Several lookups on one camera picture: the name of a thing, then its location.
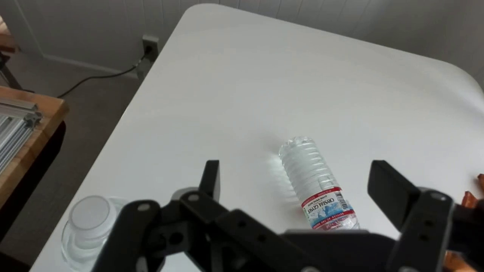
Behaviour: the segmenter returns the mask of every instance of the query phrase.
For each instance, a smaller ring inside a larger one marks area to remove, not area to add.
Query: white table
[[[221,159],[221,202],[273,231],[308,227],[283,185],[284,138],[311,135],[360,223],[397,237],[366,193],[385,158],[455,200],[484,170],[484,95],[434,58],[216,4],[189,8],[59,220],[31,270],[68,270],[60,232],[92,193],[166,203]],[[184,256],[166,270],[192,270]]]

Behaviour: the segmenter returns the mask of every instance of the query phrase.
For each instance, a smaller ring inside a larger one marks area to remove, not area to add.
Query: clear plastic cup
[[[124,200],[90,194],[71,208],[62,231],[62,255],[74,270],[90,270]]]

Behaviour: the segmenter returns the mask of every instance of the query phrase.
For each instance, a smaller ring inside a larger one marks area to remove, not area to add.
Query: wall
[[[186,7],[201,1],[16,0],[44,55],[110,69],[124,69],[139,57],[143,33],[166,40]],[[455,1],[213,0],[210,2],[419,51],[422,42],[437,31]]]
[[[426,46],[426,54],[466,69],[484,87],[484,1],[458,1],[446,25],[426,40]]]

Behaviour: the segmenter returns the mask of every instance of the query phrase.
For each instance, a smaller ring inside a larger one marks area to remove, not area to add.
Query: red label
[[[337,191],[337,190],[342,190],[340,187],[331,187],[331,188],[326,188],[326,190],[320,190],[319,193],[316,194],[311,194],[308,196],[305,200],[301,202],[301,206],[304,206],[307,202],[319,197],[320,194],[325,194],[325,193],[329,193],[329,191]]]

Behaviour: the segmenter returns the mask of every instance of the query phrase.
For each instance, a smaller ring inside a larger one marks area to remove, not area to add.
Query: metal rack
[[[0,98],[0,170],[24,144],[39,119],[34,102]]]

